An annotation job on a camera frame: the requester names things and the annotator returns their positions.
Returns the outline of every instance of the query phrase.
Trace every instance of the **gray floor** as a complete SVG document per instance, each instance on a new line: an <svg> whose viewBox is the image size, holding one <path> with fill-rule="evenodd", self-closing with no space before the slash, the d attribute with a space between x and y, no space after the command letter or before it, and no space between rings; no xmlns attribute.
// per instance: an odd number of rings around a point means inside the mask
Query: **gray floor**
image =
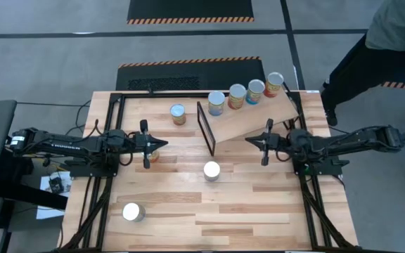
<svg viewBox="0 0 405 253"><path fill-rule="evenodd" d="M129 1L0 0L0 34L285 29L279 1L252 2L254 23L126 26ZM296 30L366 29L381 2L289 0L288 8ZM306 88L319 89L361 36L295 35ZM285 35L0 39L0 99L83 104L93 91L115 89L121 63L233 56L260 56L265 72L282 72L290 88L297 88ZM76 112L76 107L19 105L12 130L36 127L65 133ZM405 90L371 89L340 105L337 113L338 127L346 131L375 124L405 130ZM360 245L405 252L405 149L345 157L352 162L344 170L345 184ZM37 169L26 183L35 186L45 173ZM60 223L61 219L35 221L34 212L14 216L9 252L53 249Z"/></svg>

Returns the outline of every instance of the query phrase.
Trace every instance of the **person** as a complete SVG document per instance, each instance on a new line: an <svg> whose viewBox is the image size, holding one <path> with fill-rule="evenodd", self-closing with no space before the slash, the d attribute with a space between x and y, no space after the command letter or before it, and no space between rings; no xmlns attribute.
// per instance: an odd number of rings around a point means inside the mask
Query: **person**
<svg viewBox="0 0 405 253"><path fill-rule="evenodd" d="M368 32L323 84L321 99L329 125L337 125L335 107L405 72L405 0L386 0Z"/></svg>

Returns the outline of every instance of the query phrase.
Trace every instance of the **can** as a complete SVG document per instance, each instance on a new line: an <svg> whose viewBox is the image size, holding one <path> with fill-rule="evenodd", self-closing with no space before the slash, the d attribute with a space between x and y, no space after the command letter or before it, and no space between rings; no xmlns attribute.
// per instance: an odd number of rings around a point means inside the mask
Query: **can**
<svg viewBox="0 0 405 253"><path fill-rule="evenodd" d="M216 162L207 162L204 165L204 178L209 182L216 181L219 178L219 164Z"/></svg>
<svg viewBox="0 0 405 253"><path fill-rule="evenodd" d="M150 163L157 162L159 160L160 153L157 150L154 150L151 154L148 154L148 160Z"/></svg>
<svg viewBox="0 0 405 253"><path fill-rule="evenodd" d="M259 102L262 93L265 90L264 82L254 79L247 86L246 102L255 105Z"/></svg>
<svg viewBox="0 0 405 253"><path fill-rule="evenodd" d="M220 91L209 93L209 113L212 116L219 116L223 113L224 94Z"/></svg>
<svg viewBox="0 0 405 253"><path fill-rule="evenodd" d="M186 111L183 105L176 104L169 109L172 114L173 123L175 125L181 126L186 123Z"/></svg>
<svg viewBox="0 0 405 253"><path fill-rule="evenodd" d="M127 221L139 222L145 218L146 210L136 203L128 203L124 206L122 215Z"/></svg>
<svg viewBox="0 0 405 253"><path fill-rule="evenodd" d="M228 105L231 109L237 110L242 108L245 101L246 89L241 84L234 84L229 89Z"/></svg>
<svg viewBox="0 0 405 253"><path fill-rule="evenodd" d="M284 76L278 72L272 72L268 75L265 84L264 95L269 98L274 98L278 95L281 85L284 83Z"/></svg>

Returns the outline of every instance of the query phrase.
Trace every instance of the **wooden table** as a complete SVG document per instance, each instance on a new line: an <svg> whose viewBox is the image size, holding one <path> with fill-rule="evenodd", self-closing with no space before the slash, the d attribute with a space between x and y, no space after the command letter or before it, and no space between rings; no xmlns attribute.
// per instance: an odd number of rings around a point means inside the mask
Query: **wooden table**
<svg viewBox="0 0 405 253"><path fill-rule="evenodd" d="M300 93L310 132L329 136L319 93ZM94 127L95 119L101 128L104 125L109 97L110 92L93 94L84 135ZM196 120L197 100L201 99L127 99L122 129L138 131L139 121L147 119L150 133L169 144L160 149L160 159L151 169L143 168L139 155L134 155L131 165L119 169L112 185L103 250L310 249L302 194L291 162L271 156L269 166L261 166L261 152L243 137L217 144L215 157L210 157ZM183 126L172 123L169 108L174 103L186 107L187 123ZM286 133L283 127L276 130ZM128 158L123 155L122 161ZM210 160L221 165L221 176L214 183L203 177L204 163ZM342 185L332 176L320 176L319 181L326 214L348 241L357 244ZM77 231L86 182L87 178L80 178L72 183L63 219L64 242ZM142 222L122 218L122 208L128 202L146 208ZM322 245L319 221L314 216ZM91 246L98 224L97 219Z"/></svg>

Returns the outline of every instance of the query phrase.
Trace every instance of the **white can lid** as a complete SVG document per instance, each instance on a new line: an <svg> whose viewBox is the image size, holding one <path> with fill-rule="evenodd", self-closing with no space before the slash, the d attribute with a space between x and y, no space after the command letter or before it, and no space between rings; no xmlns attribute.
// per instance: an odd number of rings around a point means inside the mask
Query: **white can lid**
<svg viewBox="0 0 405 253"><path fill-rule="evenodd" d="M271 84L283 84L284 76L279 72L272 72L268 75L268 82Z"/></svg>
<svg viewBox="0 0 405 253"><path fill-rule="evenodd" d="M181 104L173 105L172 108L169 110L171 114L175 117L180 117L185 113L185 108Z"/></svg>
<svg viewBox="0 0 405 253"><path fill-rule="evenodd" d="M258 79L254 79L248 84L248 88L254 93L261 93L265 90L265 84Z"/></svg>
<svg viewBox="0 0 405 253"><path fill-rule="evenodd" d="M246 88L241 84L234 84L229 89L229 93L235 98L241 98L246 94Z"/></svg>
<svg viewBox="0 0 405 253"><path fill-rule="evenodd" d="M133 221L140 214L140 207L136 203L129 203L123 208L123 218Z"/></svg>
<svg viewBox="0 0 405 253"><path fill-rule="evenodd" d="M211 102L214 105L221 105L224 103L224 94L220 91L212 91L209 93L209 102Z"/></svg>
<svg viewBox="0 0 405 253"><path fill-rule="evenodd" d="M219 164L208 162L204 165L204 174L209 177L218 176L220 172Z"/></svg>

